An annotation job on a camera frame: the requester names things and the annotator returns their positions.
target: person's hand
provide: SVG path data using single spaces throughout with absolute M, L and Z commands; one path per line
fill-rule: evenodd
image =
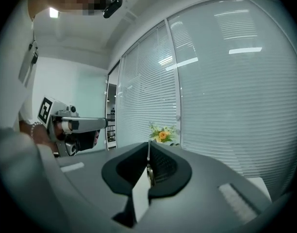
M 31 137 L 31 129 L 32 125 L 27 124 L 24 121 L 19 122 L 20 132 L 26 133 Z M 56 136 L 59 137 L 63 133 L 61 123 L 55 124 L 55 133 Z M 52 152 L 58 152 L 57 146 L 54 142 L 52 142 L 47 134 L 47 130 L 42 124 L 38 124 L 33 129 L 33 141 L 35 144 L 43 144 L 50 147 Z

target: black camera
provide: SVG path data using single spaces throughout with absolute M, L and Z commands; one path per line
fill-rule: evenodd
M 123 4 L 123 0 L 109 0 L 110 4 L 103 10 L 103 17 L 109 18 L 113 15 Z

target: bracelet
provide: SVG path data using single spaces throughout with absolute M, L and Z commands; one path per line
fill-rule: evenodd
M 32 128 L 31 128 L 30 135 L 31 135 L 31 137 L 32 137 L 33 140 L 34 140 L 34 137 L 33 137 L 33 130 L 34 130 L 35 126 L 36 126 L 36 125 L 39 125 L 39 124 L 42 124 L 42 123 L 40 123 L 40 122 L 35 122 L 34 124 L 32 124 Z

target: gray surface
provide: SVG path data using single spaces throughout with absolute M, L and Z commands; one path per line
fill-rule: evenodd
M 237 228 L 232 233 L 253 233 L 260 232 L 264 230 L 264 227 L 271 222 L 277 214 L 284 208 L 289 199 L 291 198 L 291 193 L 284 194 L 279 199 L 277 199 L 267 210 L 260 214 L 253 221 L 245 224 L 244 226 Z
M 163 147 L 184 158 L 192 178 L 176 196 L 152 200 L 149 210 L 135 226 L 140 232 L 221 232 L 242 225 L 218 187 L 233 184 L 260 211 L 268 198 L 253 184 L 218 160 L 179 148 Z
M 23 213 L 49 232 L 131 232 L 88 203 L 51 150 L 25 134 L 0 130 L 0 177 Z
M 126 200 L 105 187 L 101 168 L 103 163 L 138 145 L 55 159 L 48 147 L 40 145 L 37 149 L 28 136 L 0 131 L 0 174 L 20 208 L 52 232 L 134 232 L 110 219 Z M 189 162 L 192 178 L 176 196 L 152 200 L 134 227 L 136 231 L 225 232 L 238 228 L 239 219 L 217 189 L 224 183 L 233 184 L 261 212 L 270 205 L 258 188 L 221 162 L 163 147 Z M 66 174 L 60 170 L 61 166 L 78 162 L 85 166 Z M 274 203 L 251 225 L 264 225 L 285 202 Z
M 98 151 L 72 157 L 58 158 L 60 166 L 84 163 L 83 168 L 65 173 L 69 181 L 85 199 L 112 218 L 124 210 L 127 196 L 113 193 L 102 178 L 103 165 L 121 154 L 140 145 L 132 144 L 119 150 Z

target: gray panel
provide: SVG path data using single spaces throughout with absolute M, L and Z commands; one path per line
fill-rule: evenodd
M 128 229 L 112 221 L 99 206 L 92 205 L 78 192 L 78 187 L 73 186 L 60 170 L 58 162 L 47 147 L 39 145 L 39 150 L 46 177 L 65 211 L 71 232 L 94 233 L 96 229 L 100 232 L 128 232 Z
M 231 183 L 259 211 L 270 206 L 268 198 L 244 177 L 213 158 L 182 149 L 163 148 L 184 158 L 192 178 L 176 196 L 152 200 L 149 210 L 135 226 L 141 232 L 221 232 L 242 225 L 218 187 Z
M 76 187 L 85 199 L 102 210 L 108 217 L 113 217 L 124 210 L 127 197 L 113 193 L 104 182 L 101 170 L 103 165 L 140 144 L 120 148 L 119 150 L 98 151 L 72 157 L 58 159 L 60 166 L 68 166 L 79 162 L 84 163 L 83 168 L 66 172 L 69 181 Z

